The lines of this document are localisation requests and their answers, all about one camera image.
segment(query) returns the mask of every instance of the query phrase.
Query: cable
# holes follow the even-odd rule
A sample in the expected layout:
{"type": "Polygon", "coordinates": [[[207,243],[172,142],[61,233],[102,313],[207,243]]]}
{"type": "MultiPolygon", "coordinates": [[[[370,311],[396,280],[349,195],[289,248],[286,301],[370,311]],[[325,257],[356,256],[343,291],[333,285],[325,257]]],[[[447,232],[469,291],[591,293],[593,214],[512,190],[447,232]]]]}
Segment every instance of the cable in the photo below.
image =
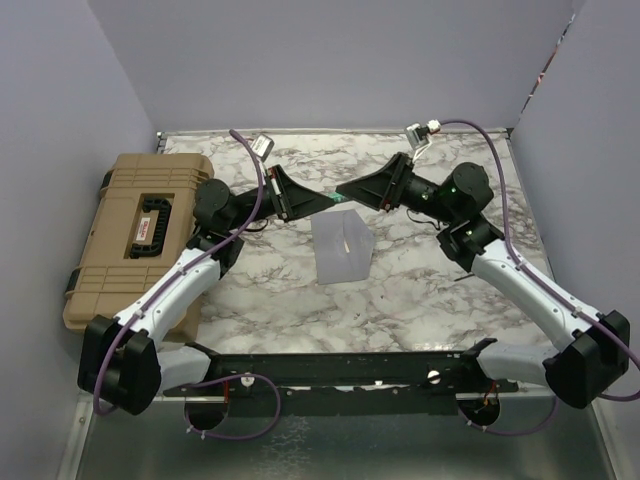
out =
{"type": "Polygon", "coordinates": [[[542,422],[540,422],[535,427],[531,427],[526,430],[518,430],[516,432],[509,432],[505,430],[494,430],[491,428],[484,427],[482,425],[478,425],[477,423],[473,423],[471,420],[469,420],[469,418],[464,414],[464,412],[460,408],[458,408],[458,413],[460,414],[460,416],[462,416],[462,418],[466,420],[466,423],[468,426],[470,426],[471,428],[475,428],[476,430],[480,430],[483,433],[489,433],[491,435],[497,435],[499,437],[522,437],[525,435],[532,435],[534,433],[537,433],[540,430],[544,429],[547,425],[549,425],[553,420],[553,418],[558,413],[559,407],[560,407],[560,400],[558,400],[558,397],[553,397],[553,407],[551,408],[551,412],[549,412],[549,415],[547,415],[547,417],[542,422]]]}
{"type": "Polygon", "coordinates": [[[120,331],[118,332],[116,337],[113,339],[113,342],[111,342],[111,345],[109,346],[107,353],[104,356],[102,365],[100,365],[100,370],[98,371],[98,377],[96,378],[96,385],[93,389],[93,411],[97,415],[108,415],[109,413],[115,411],[117,408],[115,405],[112,405],[107,409],[103,409],[102,406],[100,405],[100,393],[102,391],[102,384],[104,382],[104,377],[107,373],[107,368],[109,367],[109,362],[111,361],[111,358],[113,357],[113,354],[118,348],[118,345],[120,344],[124,336],[127,334],[131,326],[144,316],[144,312],[146,312],[149,309],[149,307],[153,305],[153,302],[155,302],[164,292],[166,292],[167,289],[171,285],[173,285],[173,283],[178,278],[180,278],[186,272],[191,270],[194,266],[196,266],[205,258],[210,257],[221,248],[233,242],[236,238],[238,238],[238,236],[242,232],[245,231],[245,229],[249,226],[251,222],[253,222],[253,219],[258,214],[258,210],[260,209],[260,203],[262,202],[262,193],[264,188],[264,179],[262,177],[262,165],[257,155],[251,149],[251,145],[249,145],[249,143],[238,132],[231,129],[229,130],[229,134],[235,140],[240,142],[242,146],[247,150],[247,152],[249,152],[249,156],[251,157],[251,160],[253,161],[253,165],[256,168],[256,174],[258,176],[258,194],[256,196],[256,203],[253,206],[253,210],[251,210],[251,213],[249,214],[249,217],[247,218],[247,220],[235,231],[235,233],[231,234],[230,236],[225,238],[222,242],[216,244],[206,252],[203,252],[201,255],[198,255],[192,261],[187,263],[181,271],[176,272],[172,276],[170,276],[162,285],[158,287],[158,289],[154,292],[154,294],[149,297],[149,300],[147,300],[143,305],[140,306],[140,309],[131,316],[129,321],[125,323],[122,326],[122,328],[120,328],[120,331]]]}
{"type": "Polygon", "coordinates": [[[433,222],[432,220],[416,220],[415,218],[413,218],[411,215],[409,215],[410,212],[413,213],[420,213],[420,212],[416,212],[415,210],[409,210],[408,208],[405,210],[405,212],[407,212],[407,217],[409,218],[409,220],[411,220],[413,223],[421,223],[421,224],[425,224],[428,223],[429,225],[432,225],[433,228],[436,229],[437,232],[439,232],[440,230],[442,230],[442,224],[440,223],[440,220],[438,220],[438,224],[436,225],[435,222],[433,222]]]}
{"type": "Polygon", "coordinates": [[[280,409],[282,407],[282,399],[280,398],[280,392],[278,392],[278,387],[276,387],[275,383],[273,383],[267,377],[263,375],[258,375],[257,373],[239,373],[237,375],[229,375],[228,377],[217,378],[216,380],[211,380],[209,382],[202,382],[202,383],[196,383],[193,385],[185,385],[185,386],[189,388],[212,387],[214,385],[230,382],[232,380],[238,380],[243,377],[257,378],[258,380],[262,380],[267,385],[269,385],[273,390],[273,393],[275,393],[276,412],[273,414],[273,418],[271,419],[269,424],[266,427],[264,427],[262,430],[256,433],[250,433],[249,435],[239,435],[239,436],[223,435],[221,433],[208,432],[206,430],[198,430],[193,425],[191,425],[191,420],[189,419],[189,413],[185,410],[184,419],[187,422],[187,425],[189,426],[189,428],[187,428],[187,433],[190,433],[192,431],[196,432],[202,436],[203,440],[204,440],[204,437],[209,437],[209,438],[217,438],[218,440],[244,441],[244,440],[253,440],[254,438],[261,437],[262,435],[267,433],[269,430],[271,430],[276,425],[276,423],[278,423],[278,419],[280,418],[280,409]]]}
{"type": "MultiPolygon", "coordinates": [[[[498,156],[498,151],[496,150],[496,146],[489,137],[489,134],[479,125],[474,122],[470,122],[468,120],[445,120],[440,122],[441,125],[448,125],[452,123],[461,123],[463,125],[468,125],[475,130],[477,130],[480,135],[484,137],[487,144],[489,145],[489,149],[491,150],[491,154],[493,155],[493,159],[496,163],[496,169],[498,170],[498,177],[500,179],[500,189],[501,189],[501,199],[502,199],[502,222],[504,224],[504,243],[507,248],[507,251],[511,255],[511,258],[518,258],[516,252],[514,250],[513,244],[511,243],[511,233],[509,231],[509,209],[508,209],[508,201],[507,201],[507,184],[504,179],[504,170],[502,169],[502,163],[500,162],[500,157],[498,156]]],[[[625,343],[616,337],[608,328],[602,325],[597,319],[591,318],[586,313],[580,311],[573,305],[569,300],[566,300],[562,295],[556,292],[553,287],[547,285],[540,277],[538,277],[526,264],[520,266],[520,269],[533,281],[538,287],[548,293],[554,300],[562,304],[565,308],[575,312],[575,314],[585,322],[587,322],[592,327],[595,327],[599,330],[603,335],[605,335],[609,340],[611,340],[620,350],[624,352],[625,355],[629,357],[629,359],[633,362],[633,364],[640,370],[640,358],[631,351],[631,349],[625,345],[625,343]]],[[[619,395],[608,395],[601,394],[600,398],[605,400],[611,400],[614,402],[633,402],[635,400],[640,399],[640,389],[631,395],[619,396],[619,395]]]]}

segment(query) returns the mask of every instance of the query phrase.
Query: metal bar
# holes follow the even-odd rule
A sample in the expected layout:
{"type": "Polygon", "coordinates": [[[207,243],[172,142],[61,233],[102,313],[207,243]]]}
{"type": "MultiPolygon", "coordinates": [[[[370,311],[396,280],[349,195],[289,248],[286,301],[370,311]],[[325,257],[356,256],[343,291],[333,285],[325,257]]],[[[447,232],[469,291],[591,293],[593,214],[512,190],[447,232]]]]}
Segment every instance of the metal bar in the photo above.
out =
{"type": "Polygon", "coordinates": [[[80,397],[58,470],[58,480],[74,480],[77,477],[92,415],[91,402],[80,397]]]}
{"type": "MultiPolygon", "coordinates": [[[[398,135],[404,138],[404,127],[399,128],[238,128],[239,133],[255,134],[264,133],[272,135],[398,135]]],[[[191,135],[227,135],[228,130],[212,129],[212,130],[177,130],[163,132],[166,136],[191,136],[191,135]]],[[[491,128],[488,133],[506,133],[506,128],[491,128]]],[[[443,128],[444,134],[478,134],[472,128],[443,128]]]]}

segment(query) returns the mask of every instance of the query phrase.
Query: gray wall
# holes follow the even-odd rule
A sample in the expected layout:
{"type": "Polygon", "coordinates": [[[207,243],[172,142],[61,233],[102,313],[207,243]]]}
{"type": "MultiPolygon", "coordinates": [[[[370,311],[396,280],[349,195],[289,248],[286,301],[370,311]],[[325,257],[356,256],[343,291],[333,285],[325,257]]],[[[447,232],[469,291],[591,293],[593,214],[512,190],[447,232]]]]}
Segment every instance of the gray wall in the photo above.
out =
{"type": "MultiPolygon", "coordinates": [[[[587,0],[513,135],[516,162],[557,280],[618,309],[640,348],[640,3],[587,0]]],[[[632,373],[615,392],[635,392],[632,373]]],[[[640,405],[619,404],[629,451],[640,405]]],[[[634,455],[640,472],[640,457],[634,455]]]]}
{"type": "Polygon", "coordinates": [[[2,2],[0,65],[0,477],[54,478],[79,353],[62,294],[104,172],[153,128],[83,0],[2,2]]]}
{"type": "Polygon", "coordinates": [[[161,130],[514,126],[572,0],[89,0],[161,130]]]}

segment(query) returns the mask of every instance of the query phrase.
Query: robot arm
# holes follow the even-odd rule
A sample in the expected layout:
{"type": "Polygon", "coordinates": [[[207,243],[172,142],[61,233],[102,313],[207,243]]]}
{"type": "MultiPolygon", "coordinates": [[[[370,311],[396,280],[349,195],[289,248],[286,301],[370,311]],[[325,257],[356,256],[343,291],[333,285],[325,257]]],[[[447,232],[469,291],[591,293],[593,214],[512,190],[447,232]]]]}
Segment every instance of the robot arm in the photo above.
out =
{"type": "MultiPolygon", "coordinates": [[[[416,152],[426,149],[430,133],[429,126],[416,124],[407,129],[416,152]]],[[[504,234],[481,213],[493,198],[481,166],[460,164],[440,185],[414,174],[413,166],[412,157],[397,153],[379,171],[342,184],[336,191],[374,209],[390,211],[405,206],[446,224],[437,236],[445,255],[500,290],[542,329],[553,345],[525,347],[485,340],[470,350],[484,374],[493,379],[549,386],[565,403],[586,407],[626,372],[629,359],[578,313],[598,319],[626,345],[627,319],[616,311],[602,315],[561,289],[517,250],[508,248],[504,234]],[[553,293],[570,300],[566,303],[574,310],[536,284],[525,274],[524,265],[553,293]]]]}
{"type": "MultiPolygon", "coordinates": [[[[252,149],[264,162],[272,146],[273,141],[261,135],[252,149]]],[[[266,188],[256,221],[277,215],[289,222],[334,204],[330,198],[296,184],[280,165],[269,169],[263,165],[263,172],[266,188]]],[[[159,392],[204,379],[210,355],[190,345],[174,351],[157,352],[157,348],[187,307],[235,264],[244,242],[237,238],[191,268],[185,266],[226,239],[229,230],[238,228],[248,218],[256,198],[257,189],[236,196],[218,179],[199,185],[193,210],[195,233],[176,263],[134,304],[114,318],[98,316],[87,326],[78,373],[80,388],[93,393],[109,347],[134,315],[138,320],[128,327],[109,362],[102,399],[137,415],[159,392]],[[145,312],[141,305],[147,306],[145,312]]]]}

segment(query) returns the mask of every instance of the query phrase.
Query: black bracket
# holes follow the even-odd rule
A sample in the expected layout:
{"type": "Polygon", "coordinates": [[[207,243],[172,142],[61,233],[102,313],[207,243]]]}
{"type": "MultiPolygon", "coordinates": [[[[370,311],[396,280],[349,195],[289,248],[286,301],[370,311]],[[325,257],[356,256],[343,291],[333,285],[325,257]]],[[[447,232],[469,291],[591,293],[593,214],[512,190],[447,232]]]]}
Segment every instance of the black bracket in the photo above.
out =
{"type": "MultiPolygon", "coordinates": [[[[122,328],[114,319],[97,316],[84,333],[78,387],[93,393],[102,361],[122,328]]],[[[143,332],[129,331],[114,353],[100,398],[132,415],[142,413],[158,393],[162,377],[156,347],[143,332]]]]}
{"type": "MultiPolygon", "coordinates": [[[[625,345],[629,345],[629,321],[617,311],[600,318],[625,345]]],[[[585,408],[629,369],[629,357],[595,327],[553,358],[545,360],[549,387],[567,405],[585,408]]]]}

